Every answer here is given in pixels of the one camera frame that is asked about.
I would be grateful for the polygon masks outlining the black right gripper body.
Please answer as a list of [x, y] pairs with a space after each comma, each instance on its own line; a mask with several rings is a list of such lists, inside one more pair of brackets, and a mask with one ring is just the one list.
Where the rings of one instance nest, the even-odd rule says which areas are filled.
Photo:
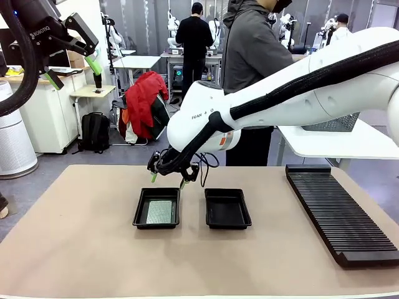
[[181, 153], [175, 149], [164, 149], [160, 152], [160, 158], [155, 163], [155, 169], [161, 175], [180, 173], [190, 166], [192, 155]]

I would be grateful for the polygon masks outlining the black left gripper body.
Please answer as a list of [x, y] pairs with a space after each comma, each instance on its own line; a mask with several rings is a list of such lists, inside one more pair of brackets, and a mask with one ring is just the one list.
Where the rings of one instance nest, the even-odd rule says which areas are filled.
[[52, 65], [50, 58], [66, 51], [66, 28], [56, 7], [57, 1], [13, 1], [14, 16], [22, 24], [34, 47], [39, 73]]

